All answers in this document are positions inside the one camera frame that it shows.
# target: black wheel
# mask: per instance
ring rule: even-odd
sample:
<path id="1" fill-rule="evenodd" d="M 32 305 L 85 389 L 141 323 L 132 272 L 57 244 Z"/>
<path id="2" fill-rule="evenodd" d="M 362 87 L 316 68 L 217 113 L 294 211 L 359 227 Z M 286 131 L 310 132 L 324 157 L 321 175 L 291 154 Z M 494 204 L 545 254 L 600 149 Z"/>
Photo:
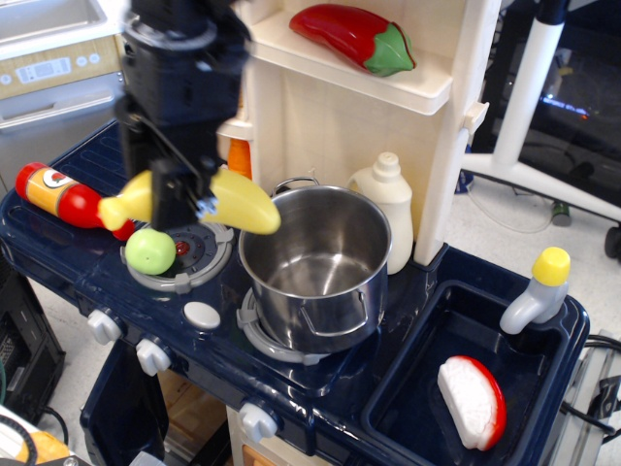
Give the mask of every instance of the black wheel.
<path id="1" fill-rule="evenodd" d="M 621 227 L 613 226 L 605 235 L 604 243 L 605 255 L 614 259 L 621 259 Z"/>

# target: pot rim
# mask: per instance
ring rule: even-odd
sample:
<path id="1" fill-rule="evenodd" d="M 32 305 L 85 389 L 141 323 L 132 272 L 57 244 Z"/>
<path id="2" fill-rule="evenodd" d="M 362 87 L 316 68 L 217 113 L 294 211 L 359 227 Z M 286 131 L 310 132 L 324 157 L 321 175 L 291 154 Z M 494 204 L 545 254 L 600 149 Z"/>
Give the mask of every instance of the pot rim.
<path id="1" fill-rule="evenodd" d="M 388 255 L 390 254 L 390 251 L 392 249 L 392 232 L 390 231 L 390 223 L 388 222 L 388 217 L 386 216 L 386 214 L 379 208 L 379 206 L 373 202 L 371 199 L 369 199 L 367 196 L 354 191 L 352 189 L 346 188 L 346 187 L 340 187 L 340 186 L 333 186 L 333 185 L 329 185 L 329 184 L 319 184 L 319 185 L 310 185 L 310 186 L 301 186 L 301 187 L 295 187 L 292 188 L 288 191 L 284 191 L 280 194 L 277 194 L 276 196 L 274 196 L 273 201 L 277 201 L 278 199 L 283 199 L 286 198 L 287 196 L 292 196 L 295 195 L 296 192 L 299 191 L 307 191 L 307 190 L 318 190 L 318 189 L 331 189 L 331 190 L 335 190 L 335 191 L 339 191 L 342 192 L 346 195 L 351 195 L 354 197 L 357 197 L 359 199 L 361 199 L 362 201 L 364 201 L 365 203 L 369 204 L 369 206 L 376 212 L 376 214 L 378 214 L 379 218 L 381 218 L 385 228 L 386 228 L 386 233 L 387 233 L 387 248 L 386 251 L 384 252 L 384 256 L 381 258 L 381 261 L 379 262 L 379 265 L 377 267 L 374 268 L 373 271 L 369 272 L 369 276 L 357 283 L 356 285 L 350 286 L 347 289 L 343 289 L 339 292 L 336 293 L 331 293 L 331 294 L 320 294 L 320 295 L 315 295 L 315 296 L 310 296 L 310 295 L 300 295 L 300 294 L 296 294 L 296 293 L 290 293 L 290 292 L 286 292 L 283 291 L 281 289 L 278 289 L 274 286 L 271 286 L 269 284 L 267 284 L 265 281 L 263 281 L 260 277 L 258 277 L 254 271 L 252 270 L 252 268 L 250 267 L 250 265 L 247 263 L 246 259 L 245 259 L 245 237 L 247 235 L 253 235 L 253 233 L 249 233 L 247 231 L 242 230 L 240 233 L 240 241 L 238 244 L 238 251 L 239 251 L 239 257 L 242 261 L 242 264 L 244 265 L 245 270 L 247 271 L 247 273 L 250 275 L 250 277 L 256 282 L 256 283 L 260 283 L 261 286 L 269 289 L 270 291 L 273 291 L 275 293 L 278 293 L 282 296 L 286 296 L 288 298 L 293 298 L 293 299 L 299 299 L 299 300 L 307 300 L 307 299 L 312 299 L 312 300 L 317 300 L 317 299 L 328 299 L 328 298 L 334 298 L 337 296 L 343 296 L 347 293 L 350 293 L 352 291 L 357 291 L 360 289 L 361 286 L 364 286 L 365 284 L 367 284 L 370 280 L 374 279 L 379 273 L 381 273 L 382 269 L 387 269 L 387 263 L 388 263 Z"/>

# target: white shelf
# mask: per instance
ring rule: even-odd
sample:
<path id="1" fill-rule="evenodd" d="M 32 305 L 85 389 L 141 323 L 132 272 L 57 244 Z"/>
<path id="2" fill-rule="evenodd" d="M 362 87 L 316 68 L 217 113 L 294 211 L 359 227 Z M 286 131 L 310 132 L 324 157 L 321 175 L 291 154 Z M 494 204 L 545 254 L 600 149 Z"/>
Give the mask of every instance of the white shelf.
<path id="1" fill-rule="evenodd" d="M 448 101 L 453 83 L 450 59 L 414 47 L 414 70 L 375 77 L 289 29 L 293 15 L 280 11 L 250 26 L 255 58 L 422 115 L 435 114 Z"/>

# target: red chili pepper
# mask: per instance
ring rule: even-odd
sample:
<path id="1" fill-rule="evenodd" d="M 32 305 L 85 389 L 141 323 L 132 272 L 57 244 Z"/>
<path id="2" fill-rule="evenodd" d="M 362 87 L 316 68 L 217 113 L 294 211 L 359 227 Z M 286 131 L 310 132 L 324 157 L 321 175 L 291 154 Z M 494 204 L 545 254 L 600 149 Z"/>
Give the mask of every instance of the red chili pepper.
<path id="1" fill-rule="evenodd" d="M 409 37 L 401 27 L 360 8 L 315 5 L 291 18 L 289 27 L 377 76 L 416 67 Z"/>

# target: white knob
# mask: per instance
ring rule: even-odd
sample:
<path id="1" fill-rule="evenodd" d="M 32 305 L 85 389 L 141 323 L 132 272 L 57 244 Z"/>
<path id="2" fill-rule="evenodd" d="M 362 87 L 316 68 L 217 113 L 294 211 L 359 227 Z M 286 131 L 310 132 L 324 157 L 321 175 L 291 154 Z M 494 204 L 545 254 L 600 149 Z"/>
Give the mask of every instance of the white knob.
<path id="1" fill-rule="evenodd" d="M 88 316 L 88 328 L 100 345 L 118 340 L 123 334 L 116 322 L 99 310 L 93 311 Z"/>
<path id="2" fill-rule="evenodd" d="M 263 438 L 274 437 L 278 430 L 274 418 L 251 403 L 246 403 L 240 409 L 240 420 L 244 433 L 257 444 Z"/>
<path id="3" fill-rule="evenodd" d="M 220 324 L 220 314 L 207 303 L 190 301 L 183 306 L 183 314 L 198 328 L 214 330 Z"/>
<path id="4" fill-rule="evenodd" d="M 143 339 L 136 345 L 136 353 L 143 371 L 148 376 L 154 376 L 159 371 L 165 371 L 171 366 L 171 358 L 166 351 L 151 340 Z"/>

